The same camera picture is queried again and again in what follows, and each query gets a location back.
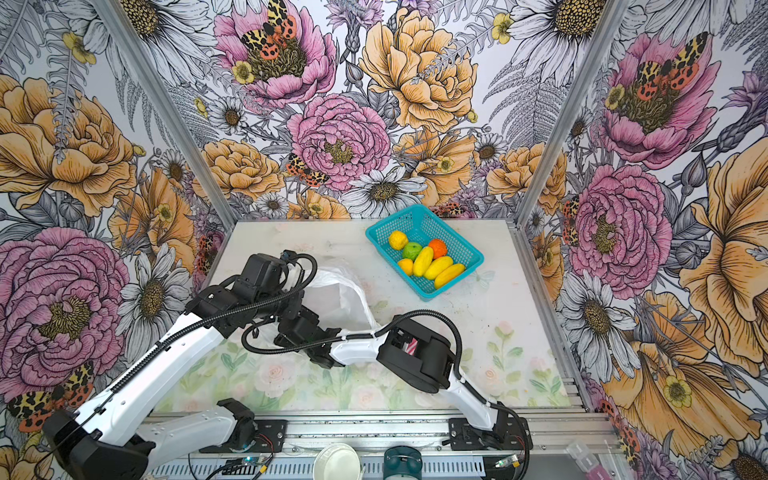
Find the yellow toy mango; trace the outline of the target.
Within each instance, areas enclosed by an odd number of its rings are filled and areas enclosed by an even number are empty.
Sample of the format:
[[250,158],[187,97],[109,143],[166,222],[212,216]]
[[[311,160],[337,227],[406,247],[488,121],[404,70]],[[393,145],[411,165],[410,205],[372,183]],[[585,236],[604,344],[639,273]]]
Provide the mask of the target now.
[[453,259],[447,255],[434,259],[428,266],[423,277],[434,281],[443,271],[451,267],[453,264]]

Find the green toy fruit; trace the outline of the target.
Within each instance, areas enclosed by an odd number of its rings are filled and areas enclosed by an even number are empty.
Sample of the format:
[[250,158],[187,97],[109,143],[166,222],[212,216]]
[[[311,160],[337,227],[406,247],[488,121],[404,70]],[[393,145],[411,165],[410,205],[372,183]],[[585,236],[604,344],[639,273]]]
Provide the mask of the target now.
[[422,249],[423,247],[421,244],[417,242],[408,242],[402,250],[402,258],[415,262]]

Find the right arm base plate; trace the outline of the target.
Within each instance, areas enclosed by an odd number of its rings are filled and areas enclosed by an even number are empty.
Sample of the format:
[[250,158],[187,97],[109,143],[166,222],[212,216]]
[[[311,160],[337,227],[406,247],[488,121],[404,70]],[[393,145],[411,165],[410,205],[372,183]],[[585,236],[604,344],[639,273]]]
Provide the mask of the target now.
[[507,418],[491,430],[473,427],[464,418],[450,418],[448,428],[446,443],[453,451],[523,451],[534,446],[528,422],[523,418],[519,422]]

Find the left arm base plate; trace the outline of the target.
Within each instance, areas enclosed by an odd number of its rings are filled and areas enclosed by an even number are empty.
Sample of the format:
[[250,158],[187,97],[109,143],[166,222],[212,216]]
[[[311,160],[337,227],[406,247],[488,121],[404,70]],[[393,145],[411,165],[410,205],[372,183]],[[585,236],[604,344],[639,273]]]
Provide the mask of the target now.
[[200,453],[278,453],[283,449],[288,422],[286,420],[257,419],[240,422],[222,445],[213,445]]

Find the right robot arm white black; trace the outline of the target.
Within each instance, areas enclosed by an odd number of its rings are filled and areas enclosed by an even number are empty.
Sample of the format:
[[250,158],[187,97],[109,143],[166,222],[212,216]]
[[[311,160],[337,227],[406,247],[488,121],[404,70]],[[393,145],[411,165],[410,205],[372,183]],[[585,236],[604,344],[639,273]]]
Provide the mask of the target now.
[[396,315],[377,329],[324,329],[314,312],[303,308],[297,320],[279,322],[274,344],[303,352],[323,367],[378,363],[415,390],[438,397],[466,421],[470,440],[482,448],[530,447],[523,419],[500,402],[486,398],[460,368],[463,343],[457,326],[428,309]]

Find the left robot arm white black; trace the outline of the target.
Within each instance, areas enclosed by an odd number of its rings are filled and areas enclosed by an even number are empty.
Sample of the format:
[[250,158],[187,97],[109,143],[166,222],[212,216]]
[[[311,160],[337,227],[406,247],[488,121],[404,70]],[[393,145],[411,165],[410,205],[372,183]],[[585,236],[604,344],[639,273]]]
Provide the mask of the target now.
[[210,351],[257,316],[276,317],[303,294],[317,272],[301,254],[251,255],[238,275],[190,300],[174,325],[145,354],[75,412],[58,410],[43,435],[73,479],[141,479],[153,468],[208,447],[249,450],[257,438],[253,412],[233,399],[144,430],[159,401]]

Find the yellow toy banana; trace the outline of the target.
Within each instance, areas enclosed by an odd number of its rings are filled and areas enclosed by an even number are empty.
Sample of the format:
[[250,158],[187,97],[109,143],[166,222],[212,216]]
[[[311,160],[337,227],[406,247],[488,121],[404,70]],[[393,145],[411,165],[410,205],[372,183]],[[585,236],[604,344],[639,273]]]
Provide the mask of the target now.
[[463,264],[453,264],[450,267],[443,270],[437,275],[434,280],[434,288],[439,290],[446,284],[453,281],[456,277],[461,275],[465,271],[466,267]]
[[428,266],[433,261],[433,252],[429,246],[423,247],[416,261],[414,262],[414,277],[423,277]]

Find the yellow toy fruit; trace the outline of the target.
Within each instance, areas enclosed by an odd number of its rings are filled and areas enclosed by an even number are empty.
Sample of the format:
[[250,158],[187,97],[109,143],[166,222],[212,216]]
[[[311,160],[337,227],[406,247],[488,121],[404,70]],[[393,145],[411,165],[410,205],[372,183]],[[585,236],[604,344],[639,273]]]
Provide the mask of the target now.
[[403,273],[407,276],[413,275],[414,270],[414,262],[409,258],[403,258],[400,261],[397,262],[398,267],[403,271]]

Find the yellow toy lemon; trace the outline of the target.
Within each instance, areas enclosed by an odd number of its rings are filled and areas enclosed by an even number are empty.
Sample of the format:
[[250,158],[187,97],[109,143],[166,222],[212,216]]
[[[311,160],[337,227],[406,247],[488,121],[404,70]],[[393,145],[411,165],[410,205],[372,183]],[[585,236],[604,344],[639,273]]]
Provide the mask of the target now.
[[395,230],[388,237],[388,244],[396,251],[402,251],[409,243],[407,235],[401,231]]

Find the translucent white plastic bag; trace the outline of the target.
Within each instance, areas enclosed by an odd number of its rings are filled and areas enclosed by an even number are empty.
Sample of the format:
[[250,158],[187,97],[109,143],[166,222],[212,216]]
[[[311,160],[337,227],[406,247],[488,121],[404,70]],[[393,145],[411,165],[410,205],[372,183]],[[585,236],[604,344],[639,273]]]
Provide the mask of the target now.
[[303,290],[302,306],[318,316],[320,327],[349,331],[378,329],[380,325],[351,265],[330,257],[321,257],[317,263],[315,277]]

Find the orange toy fruit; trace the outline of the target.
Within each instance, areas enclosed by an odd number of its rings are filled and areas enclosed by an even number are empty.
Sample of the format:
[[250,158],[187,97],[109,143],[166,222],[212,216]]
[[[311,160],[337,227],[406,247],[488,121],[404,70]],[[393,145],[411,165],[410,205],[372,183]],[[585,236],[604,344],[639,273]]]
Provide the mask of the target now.
[[432,249],[434,259],[438,259],[447,255],[447,245],[441,239],[431,240],[428,243],[428,246]]

